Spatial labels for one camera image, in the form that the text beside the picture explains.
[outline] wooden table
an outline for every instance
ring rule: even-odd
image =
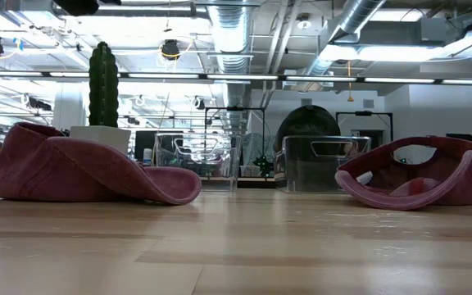
[[[0,200],[0,295],[472,295],[472,206],[202,193],[186,206]]]

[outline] clear acrylic box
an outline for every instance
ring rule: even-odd
[[[368,137],[286,136],[275,155],[276,188],[286,193],[340,193],[337,168],[370,150]]]
[[[231,134],[156,134],[156,166],[198,174],[202,190],[233,191],[238,184],[241,137]]]

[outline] white planter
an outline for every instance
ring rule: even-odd
[[[129,150],[130,130],[108,126],[72,126],[70,127],[70,136],[105,144],[125,155]]]

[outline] small plant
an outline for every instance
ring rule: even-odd
[[[100,42],[90,57],[90,125],[118,126],[118,67],[105,42]]]

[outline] potted cactus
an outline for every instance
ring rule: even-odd
[[[118,67],[106,43],[100,42],[88,69],[90,126],[74,126],[70,136],[106,144],[127,154],[130,131],[118,129]]]

